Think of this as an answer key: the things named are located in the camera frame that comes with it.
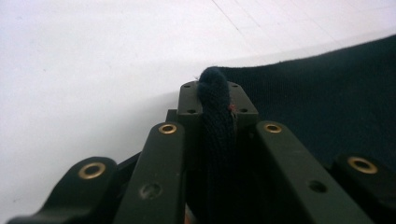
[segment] dark fabric sheet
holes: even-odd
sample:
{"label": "dark fabric sheet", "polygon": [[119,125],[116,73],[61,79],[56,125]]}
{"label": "dark fabric sheet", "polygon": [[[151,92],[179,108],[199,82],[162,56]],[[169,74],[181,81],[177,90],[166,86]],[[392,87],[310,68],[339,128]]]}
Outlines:
{"label": "dark fabric sheet", "polygon": [[262,119],[287,125],[319,160],[343,152],[396,171],[396,35],[312,58],[219,68]]}

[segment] white surface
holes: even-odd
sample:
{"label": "white surface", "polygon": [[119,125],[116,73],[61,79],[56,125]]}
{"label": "white surface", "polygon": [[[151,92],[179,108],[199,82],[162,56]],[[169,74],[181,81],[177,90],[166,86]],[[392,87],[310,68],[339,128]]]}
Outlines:
{"label": "white surface", "polygon": [[0,223],[91,156],[121,162],[211,65],[396,34],[394,0],[0,0]]}

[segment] brass grommet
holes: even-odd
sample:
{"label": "brass grommet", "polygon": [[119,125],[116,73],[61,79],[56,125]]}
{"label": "brass grommet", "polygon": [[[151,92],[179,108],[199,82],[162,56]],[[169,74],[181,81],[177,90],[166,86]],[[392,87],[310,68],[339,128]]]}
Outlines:
{"label": "brass grommet", "polygon": [[160,131],[160,133],[169,134],[169,133],[175,133],[177,127],[174,124],[164,124],[158,130]]}
{"label": "brass grommet", "polygon": [[349,157],[347,163],[355,170],[367,175],[374,175],[378,172],[378,168],[374,164],[361,157]]}
{"label": "brass grommet", "polygon": [[268,133],[280,133],[282,132],[282,128],[276,124],[265,124],[264,130]]}
{"label": "brass grommet", "polygon": [[[93,172],[89,172],[88,169],[94,168]],[[78,176],[82,179],[93,179],[101,175],[106,169],[106,166],[101,162],[92,162],[83,166],[79,172]]]}

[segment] dark blue fabric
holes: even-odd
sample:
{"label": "dark blue fabric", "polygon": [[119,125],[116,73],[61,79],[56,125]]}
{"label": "dark blue fabric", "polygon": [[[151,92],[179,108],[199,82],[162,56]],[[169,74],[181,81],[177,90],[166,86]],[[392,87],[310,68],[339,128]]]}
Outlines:
{"label": "dark blue fabric", "polygon": [[[207,223],[254,223],[255,209],[250,209],[252,197],[245,190],[246,175],[236,150],[234,120],[230,110],[228,83],[218,68],[206,69],[199,79],[198,97],[203,106],[202,124],[206,160]],[[199,208],[196,202],[191,208]],[[202,211],[192,210],[202,215]]]}
{"label": "dark blue fabric", "polygon": [[204,223],[258,223],[225,77],[244,88],[262,119],[287,125],[319,161],[331,164],[340,153],[358,152],[396,171],[396,35],[296,61],[211,67],[198,86],[206,170],[190,185],[192,195],[205,198],[188,197]]}
{"label": "dark blue fabric", "polygon": [[396,171],[396,35],[259,67],[219,68],[262,119],[288,126],[319,160],[359,152]]}

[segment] bolt hole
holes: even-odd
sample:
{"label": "bolt hole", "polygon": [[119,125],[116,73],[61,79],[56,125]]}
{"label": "bolt hole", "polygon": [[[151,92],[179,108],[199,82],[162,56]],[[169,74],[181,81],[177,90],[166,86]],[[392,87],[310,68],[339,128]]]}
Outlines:
{"label": "bolt hole", "polygon": [[164,124],[158,130],[160,131],[160,133],[169,134],[174,133],[177,130],[177,127],[173,124]]}
{"label": "bolt hole", "polygon": [[378,172],[378,168],[371,162],[367,161],[364,158],[360,157],[349,157],[347,159],[347,162],[349,163],[352,168],[355,170],[362,172],[367,175],[374,175]]}
{"label": "bolt hole", "polygon": [[327,191],[326,186],[317,180],[310,181],[308,186],[310,189],[317,193],[325,193]]}
{"label": "bolt hole", "polygon": [[100,170],[99,166],[91,166],[85,170],[86,175],[93,175]]}
{"label": "bolt hole", "polygon": [[282,132],[282,128],[276,124],[265,124],[264,126],[265,131],[269,133],[280,133]]}
{"label": "bolt hole", "polygon": [[159,184],[147,184],[140,189],[140,196],[144,200],[152,200],[163,193],[163,189]]}
{"label": "bolt hole", "polygon": [[106,169],[106,166],[101,162],[92,162],[84,165],[78,172],[82,179],[93,179],[101,175]]}

